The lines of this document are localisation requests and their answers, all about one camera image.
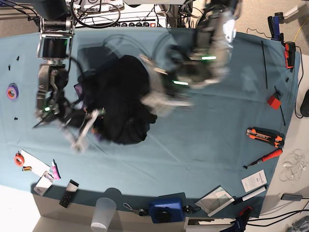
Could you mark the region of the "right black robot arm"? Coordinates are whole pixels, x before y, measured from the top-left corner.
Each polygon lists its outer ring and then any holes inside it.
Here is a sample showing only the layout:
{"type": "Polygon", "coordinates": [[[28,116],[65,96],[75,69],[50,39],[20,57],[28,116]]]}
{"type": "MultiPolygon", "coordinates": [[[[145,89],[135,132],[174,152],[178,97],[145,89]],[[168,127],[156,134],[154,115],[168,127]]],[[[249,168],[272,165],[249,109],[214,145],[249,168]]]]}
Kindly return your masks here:
{"type": "Polygon", "coordinates": [[[40,15],[37,57],[44,60],[38,73],[35,116],[39,122],[36,126],[57,121],[72,149],[84,152],[84,138],[102,110],[94,109],[87,113],[77,109],[75,106],[83,100],[83,93],[73,103],[65,97],[69,72],[63,61],[77,61],[71,56],[77,19],[74,4],[67,6],[64,0],[32,0],[30,4],[40,15]]]}

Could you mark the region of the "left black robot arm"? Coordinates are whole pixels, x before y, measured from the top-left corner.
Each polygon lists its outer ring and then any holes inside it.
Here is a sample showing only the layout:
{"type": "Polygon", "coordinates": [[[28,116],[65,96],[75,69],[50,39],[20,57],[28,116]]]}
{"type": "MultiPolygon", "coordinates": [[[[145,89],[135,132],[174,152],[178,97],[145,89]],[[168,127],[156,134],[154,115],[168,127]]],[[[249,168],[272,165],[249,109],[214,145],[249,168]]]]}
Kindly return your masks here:
{"type": "Polygon", "coordinates": [[[150,92],[140,101],[151,114],[166,116],[177,106],[191,107],[193,103],[184,89],[202,89],[225,78],[241,9],[240,0],[212,0],[206,4],[193,30],[192,46],[171,45],[166,51],[173,64],[168,70],[159,68],[148,56],[139,55],[150,75],[150,92]]]}

